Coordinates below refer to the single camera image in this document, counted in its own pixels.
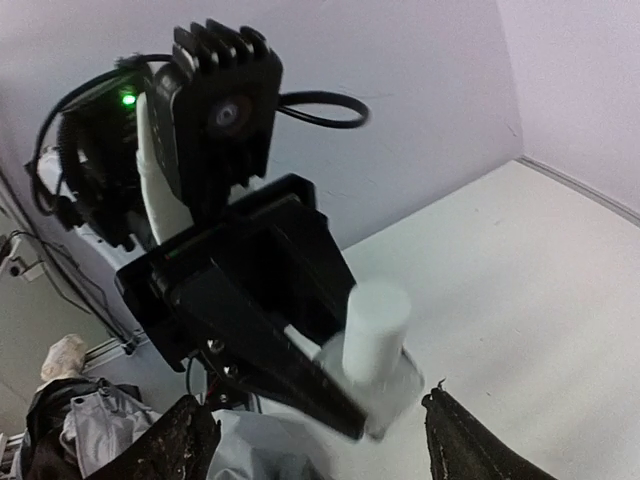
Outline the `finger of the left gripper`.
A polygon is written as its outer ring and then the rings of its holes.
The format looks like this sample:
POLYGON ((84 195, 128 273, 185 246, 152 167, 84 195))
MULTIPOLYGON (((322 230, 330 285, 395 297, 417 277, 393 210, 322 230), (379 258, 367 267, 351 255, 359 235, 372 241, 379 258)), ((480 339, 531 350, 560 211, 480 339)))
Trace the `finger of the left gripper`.
POLYGON ((354 440, 366 415, 284 333, 278 318, 293 296, 272 268, 245 270, 210 262, 164 294, 202 349, 205 363, 230 385, 294 408, 354 440))
POLYGON ((328 220, 302 204, 283 204, 262 220, 257 297, 282 325, 322 346, 344 330, 356 284, 328 220))

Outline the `clear nail polish bottle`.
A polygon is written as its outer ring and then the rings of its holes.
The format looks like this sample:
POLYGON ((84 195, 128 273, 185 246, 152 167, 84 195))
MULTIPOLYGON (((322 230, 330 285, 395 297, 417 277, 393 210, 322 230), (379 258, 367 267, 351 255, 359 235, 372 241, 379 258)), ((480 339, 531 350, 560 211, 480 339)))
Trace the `clear nail polish bottle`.
POLYGON ((365 414, 364 434, 381 441, 391 425, 419 400, 424 376, 404 348, 391 372, 372 384, 349 380, 342 366, 344 334, 335 335, 313 357, 313 361, 365 414))

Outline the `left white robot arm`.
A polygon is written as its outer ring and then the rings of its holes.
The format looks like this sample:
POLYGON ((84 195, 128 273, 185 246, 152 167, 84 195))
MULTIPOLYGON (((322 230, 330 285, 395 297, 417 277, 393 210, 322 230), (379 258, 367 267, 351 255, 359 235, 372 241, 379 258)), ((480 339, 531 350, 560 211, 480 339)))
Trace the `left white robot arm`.
POLYGON ((40 178, 33 192, 64 226, 89 224, 111 245, 131 249, 124 212, 142 196, 133 128, 137 96, 146 93, 160 177, 193 222, 117 272, 129 311, 174 370, 196 356, 231 387, 358 439, 365 413, 285 332, 329 341, 345 327, 355 284, 314 185, 290 174, 240 200, 231 191, 265 174, 277 113, 343 107, 356 118, 311 123, 355 129, 370 112, 343 94, 283 94, 281 76, 276 62, 185 73, 167 61, 157 72, 144 65, 106 72, 62 98, 45 120, 58 129, 61 181, 72 198, 48 191, 40 178))

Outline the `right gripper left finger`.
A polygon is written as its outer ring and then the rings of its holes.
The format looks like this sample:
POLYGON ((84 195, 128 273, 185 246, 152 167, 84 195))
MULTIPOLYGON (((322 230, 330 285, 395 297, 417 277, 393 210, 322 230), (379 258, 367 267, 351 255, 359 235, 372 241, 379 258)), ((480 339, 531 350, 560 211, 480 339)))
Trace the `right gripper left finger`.
POLYGON ((127 394, 79 399, 84 479, 204 479, 220 436, 207 408, 190 396, 164 414, 127 394))

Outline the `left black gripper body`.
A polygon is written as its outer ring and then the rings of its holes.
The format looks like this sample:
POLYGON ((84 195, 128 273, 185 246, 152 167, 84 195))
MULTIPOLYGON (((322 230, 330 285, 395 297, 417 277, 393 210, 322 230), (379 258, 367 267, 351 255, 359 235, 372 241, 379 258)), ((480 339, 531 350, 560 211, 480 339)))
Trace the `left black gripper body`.
POLYGON ((230 205, 219 221, 190 227, 117 272, 116 284, 126 306, 174 371, 183 371, 183 360, 202 349, 166 304, 164 294, 210 262, 235 270, 260 267, 262 218, 283 204, 318 211, 313 183, 289 174, 230 205))

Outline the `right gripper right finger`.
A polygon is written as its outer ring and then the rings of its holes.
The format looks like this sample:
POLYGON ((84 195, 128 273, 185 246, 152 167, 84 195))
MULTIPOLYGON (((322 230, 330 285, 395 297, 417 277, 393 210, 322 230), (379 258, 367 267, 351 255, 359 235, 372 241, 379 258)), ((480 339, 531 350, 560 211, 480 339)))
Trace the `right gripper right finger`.
POLYGON ((423 397, 422 406, 433 479, 554 479, 511 450, 441 385, 423 397))

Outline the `white nail polish cap brush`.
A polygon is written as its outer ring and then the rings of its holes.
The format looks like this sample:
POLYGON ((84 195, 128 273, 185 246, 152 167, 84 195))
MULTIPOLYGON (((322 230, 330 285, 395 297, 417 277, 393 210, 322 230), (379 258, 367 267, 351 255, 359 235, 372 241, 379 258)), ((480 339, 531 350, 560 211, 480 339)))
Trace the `white nail polish cap brush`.
POLYGON ((373 279, 350 292, 342 366, 352 382, 368 385, 390 377, 400 359, 411 300, 400 286, 373 279))

